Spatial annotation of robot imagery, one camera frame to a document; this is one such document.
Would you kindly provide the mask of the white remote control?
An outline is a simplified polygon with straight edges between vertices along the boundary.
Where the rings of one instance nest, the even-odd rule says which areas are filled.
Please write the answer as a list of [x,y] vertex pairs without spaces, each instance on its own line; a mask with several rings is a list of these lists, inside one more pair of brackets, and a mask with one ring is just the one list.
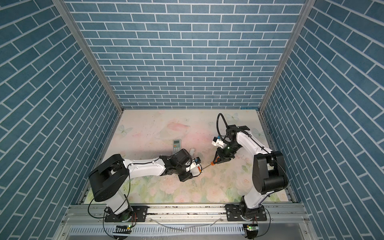
[[190,173],[193,177],[197,177],[202,172],[202,166],[201,164],[192,163],[190,166]]
[[173,154],[177,153],[181,150],[181,140],[175,139],[173,140]]

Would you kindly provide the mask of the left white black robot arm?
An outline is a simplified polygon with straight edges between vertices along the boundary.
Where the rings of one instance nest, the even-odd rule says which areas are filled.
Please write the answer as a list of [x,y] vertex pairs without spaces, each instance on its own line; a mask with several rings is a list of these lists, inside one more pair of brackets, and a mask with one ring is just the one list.
[[201,160],[192,158],[185,149],[149,160],[129,160],[115,154],[89,173],[89,181],[94,201],[106,204],[118,215],[129,208],[128,195],[120,191],[126,180],[177,175],[180,182],[185,182],[199,176],[202,169]]

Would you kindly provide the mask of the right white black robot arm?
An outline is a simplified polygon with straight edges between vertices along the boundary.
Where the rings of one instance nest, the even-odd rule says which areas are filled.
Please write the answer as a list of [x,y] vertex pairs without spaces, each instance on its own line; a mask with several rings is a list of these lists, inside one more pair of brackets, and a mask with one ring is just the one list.
[[226,135],[214,137],[212,145],[217,147],[212,165],[233,160],[241,148],[249,153],[253,161],[253,187],[241,200],[245,210],[258,209],[268,196],[288,186],[284,155],[262,144],[248,127],[229,125]]

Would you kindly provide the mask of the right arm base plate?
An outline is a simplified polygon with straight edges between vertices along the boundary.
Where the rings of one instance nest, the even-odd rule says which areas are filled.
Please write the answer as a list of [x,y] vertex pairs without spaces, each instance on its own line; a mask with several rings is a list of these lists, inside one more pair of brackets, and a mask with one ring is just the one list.
[[240,222],[240,221],[266,221],[266,210],[263,206],[256,209],[248,209],[244,203],[239,205],[226,204],[225,211],[227,214],[227,221]]

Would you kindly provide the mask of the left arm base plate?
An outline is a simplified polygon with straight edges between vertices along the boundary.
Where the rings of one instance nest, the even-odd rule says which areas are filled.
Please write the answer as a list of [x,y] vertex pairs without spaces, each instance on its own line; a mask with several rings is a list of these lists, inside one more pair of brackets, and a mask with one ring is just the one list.
[[106,207],[104,221],[107,223],[131,222],[133,224],[145,222],[148,208],[148,206],[131,206],[120,214],[117,214],[114,213],[110,207]]

